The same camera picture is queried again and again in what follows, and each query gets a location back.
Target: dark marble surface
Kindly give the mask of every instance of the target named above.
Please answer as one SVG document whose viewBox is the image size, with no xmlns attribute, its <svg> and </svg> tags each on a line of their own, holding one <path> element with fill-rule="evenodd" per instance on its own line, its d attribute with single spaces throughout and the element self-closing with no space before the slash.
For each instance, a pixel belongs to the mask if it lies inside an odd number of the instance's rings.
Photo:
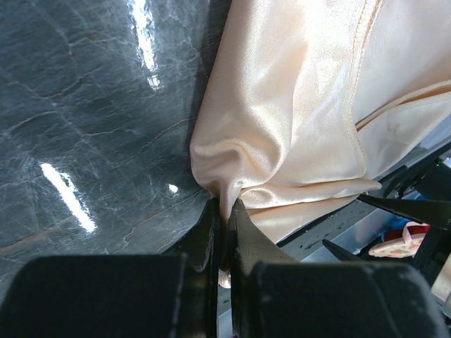
<svg viewBox="0 0 451 338">
<path fill-rule="evenodd" d="M 230 0 L 0 1 L 0 299 L 27 261 L 163 251 Z"/>
</svg>

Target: fabric fold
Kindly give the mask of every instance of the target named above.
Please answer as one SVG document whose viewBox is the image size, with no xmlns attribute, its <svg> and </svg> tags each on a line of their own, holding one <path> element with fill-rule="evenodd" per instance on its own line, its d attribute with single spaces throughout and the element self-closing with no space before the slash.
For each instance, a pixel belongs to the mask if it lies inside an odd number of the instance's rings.
<svg viewBox="0 0 451 338">
<path fill-rule="evenodd" d="M 278 242 L 378 189 L 451 112 L 450 13 L 444 0 L 234 0 L 190 148 L 223 219 L 241 198 Z"/>
</svg>

